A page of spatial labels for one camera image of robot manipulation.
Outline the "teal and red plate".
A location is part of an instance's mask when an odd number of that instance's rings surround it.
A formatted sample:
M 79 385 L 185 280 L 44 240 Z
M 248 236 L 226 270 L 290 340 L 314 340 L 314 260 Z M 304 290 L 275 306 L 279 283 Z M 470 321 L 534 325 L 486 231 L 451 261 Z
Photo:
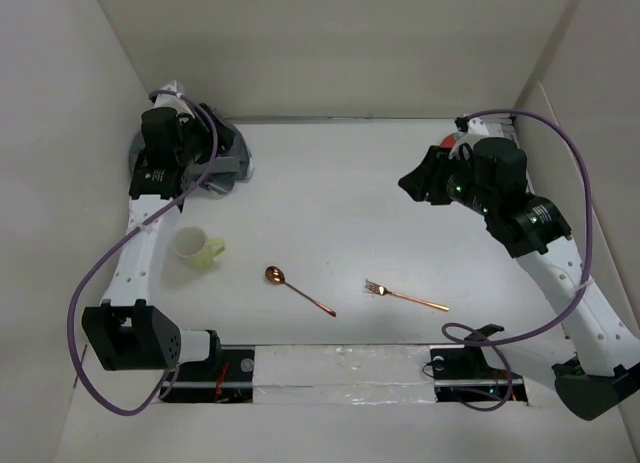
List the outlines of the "teal and red plate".
M 456 142 L 457 142 L 457 134 L 451 133 L 441 141 L 440 147 L 450 150 L 455 146 Z

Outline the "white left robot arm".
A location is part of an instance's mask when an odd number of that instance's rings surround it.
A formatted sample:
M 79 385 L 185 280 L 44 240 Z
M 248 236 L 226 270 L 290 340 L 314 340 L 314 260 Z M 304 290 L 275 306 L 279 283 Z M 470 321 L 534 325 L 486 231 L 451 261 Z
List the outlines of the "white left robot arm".
M 100 303 L 87 307 L 82 328 L 107 371 L 185 366 L 201 379 L 222 370 L 213 330 L 179 328 L 158 307 L 160 279 L 193 184 L 224 195 L 252 174 L 241 133 L 207 104 L 185 101 L 172 81 L 155 91 L 130 148 L 129 224 L 114 276 Z

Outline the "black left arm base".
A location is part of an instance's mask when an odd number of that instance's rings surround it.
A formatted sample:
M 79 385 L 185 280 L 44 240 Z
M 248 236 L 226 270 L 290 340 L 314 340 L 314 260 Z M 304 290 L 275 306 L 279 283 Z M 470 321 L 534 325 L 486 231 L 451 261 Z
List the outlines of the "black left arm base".
M 185 363 L 163 384 L 159 399 L 174 404 L 253 402 L 255 347 L 223 347 L 215 364 Z

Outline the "grey cloth placemat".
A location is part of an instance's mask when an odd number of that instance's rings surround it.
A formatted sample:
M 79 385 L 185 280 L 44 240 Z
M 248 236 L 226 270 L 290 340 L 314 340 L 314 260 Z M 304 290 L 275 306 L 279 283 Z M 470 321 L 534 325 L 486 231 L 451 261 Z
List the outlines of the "grey cloth placemat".
M 212 114 L 218 135 L 218 150 L 213 170 L 201 183 L 200 188 L 219 195 L 229 194 L 236 183 L 247 182 L 253 174 L 252 154 L 241 132 L 230 122 Z M 137 157 L 144 147 L 143 136 L 138 132 L 134 137 L 128 154 L 130 173 L 133 173 Z M 209 161 L 209 155 L 201 163 L 190 166 L 186 171 L 186 182 L 192 184 L 200 176 Z

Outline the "pale yellow mug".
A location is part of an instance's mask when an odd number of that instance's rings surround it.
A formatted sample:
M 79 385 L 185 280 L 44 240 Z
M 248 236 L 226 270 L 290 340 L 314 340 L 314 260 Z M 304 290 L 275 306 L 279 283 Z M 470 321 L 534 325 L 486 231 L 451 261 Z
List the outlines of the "pale yellow mug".
M 190 269 L 205 271 L 210 269 L 217 256 L 226 249 L 222 238 L 210 238 L 200 227 L 185 227 L 172 237 L 175 255 Z

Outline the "copper spoon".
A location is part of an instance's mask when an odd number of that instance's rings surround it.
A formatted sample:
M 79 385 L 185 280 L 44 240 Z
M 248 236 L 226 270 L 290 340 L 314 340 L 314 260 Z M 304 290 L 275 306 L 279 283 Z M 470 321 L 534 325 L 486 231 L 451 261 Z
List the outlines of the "copper spoon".
M 285 277 L 284 273 L 282 272 L 282 270 L 280 268 L 278 268 L 276 266 L 268 266 L 265 269 L 264 274 L 265 274 L 266 280 L 269 281 L 270 283 L 272 283 L 274 285 L 285 286 L 285 287 L 291 289 L 292 291 L 294 291 L 295 293 L 297 293 L 298 295 L 300 295 L 301 297 L 303 297 L 304 299 L 306 299 L 307 301 L 309 301 L 310 303 L 312 303 L 313 305 L 315 305 L 317 308 L 321 309 L 323 312 L 325 312 L 329 316 L 331 316 L 331 317 L 336 317 L 337 316 L 337 313 L 336 313 L 335 310 L 333 310 L 332 308 L 328 307 L 327 305 L 324 305 L 323 303 L 320 303 L 319 301 L 317 301 L 316 299 L 312 298 L 308 294 L 306 294 L 303 291 L 299 290 L 294 285 L 290 284 L 286 280 L 286 277 Z

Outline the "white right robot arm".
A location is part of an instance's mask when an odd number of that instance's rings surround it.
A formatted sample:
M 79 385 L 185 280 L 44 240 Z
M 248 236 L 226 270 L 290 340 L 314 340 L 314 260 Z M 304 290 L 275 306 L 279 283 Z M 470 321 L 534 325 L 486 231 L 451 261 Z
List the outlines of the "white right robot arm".
M 538 286 L 555 318 L 499 340 L 495 324 L 468 328 L 462 364 L 473 376 L 492 370 L 530 378 L 556 392 L 575 416 L 592 421 L 639 390 L 639 339 L 591 278 L 593 217 L 580 251 L 558 207 L 528 188 L 527 156 L 494 136 L 478 116 L 455 121 L 452 146 L 432 145 L 398 185 L 416 202 L 456 202 L 479 214 L 488 233 Z

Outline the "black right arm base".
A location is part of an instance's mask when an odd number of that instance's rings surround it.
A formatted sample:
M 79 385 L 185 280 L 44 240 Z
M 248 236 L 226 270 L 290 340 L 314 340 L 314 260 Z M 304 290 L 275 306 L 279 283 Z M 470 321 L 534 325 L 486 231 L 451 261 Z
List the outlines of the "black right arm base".
M 509 402 L 528 402 L 524 380 L 513 375 L 508 393 L 507 374 L 503 368 L 490 366 L 481 348 L 459 344 L 429 345 L 429 360 L 422 366 L 423 375 L 434 386 L 437 403 L 463 403 L 470 406 L 495 406 L 509 396 Z

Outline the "copper fork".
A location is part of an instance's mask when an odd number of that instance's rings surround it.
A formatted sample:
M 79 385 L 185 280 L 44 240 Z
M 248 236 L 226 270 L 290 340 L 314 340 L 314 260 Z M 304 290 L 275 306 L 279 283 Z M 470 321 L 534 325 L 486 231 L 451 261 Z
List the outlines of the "copper fork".
M 446 305 L 442 305 L 442 304 L 439 304 L 439 303 L 434 303 L 434 302 L 431 302 L 431 301 L 427 301 L 427 300 L 423 300 L 423 299 L 416 298 L 416 297 L 413 297 L 413 296 L 409 296 L 409 295 L 406 295 L 406 294 L 403 294 L 403 293 L 391 291 L 386 286 L 378 284 L 378 283 L 375 283 L 375 282 L 373 282 L 373 281 L 371 281 L 369 279 L 365 280 L 364 288 L 368 292 L 370 292 L 372 294 L 379 295 L 379 296 L 391 296 L 391 297 L 394 297 L 394 298 L 398 298 L 398 299 L 402 299 L 402 300 L 405 300 L 405 301 L 410 301 L 410 302 L 413 302 L 413 303 L 416 303 L 416 304 L 419 304 L 419 305 L 422 305 L 422 306 L 426 306 L 426 307 L 429 307 L 429 308 L 432 308 L 432 309 L 436 309 L 436 310 L 439 310 L 439 311 L 442 311 L 442 312 L 449 312 L 450 311 L 450 308 L 448 306 L 446 306 Z

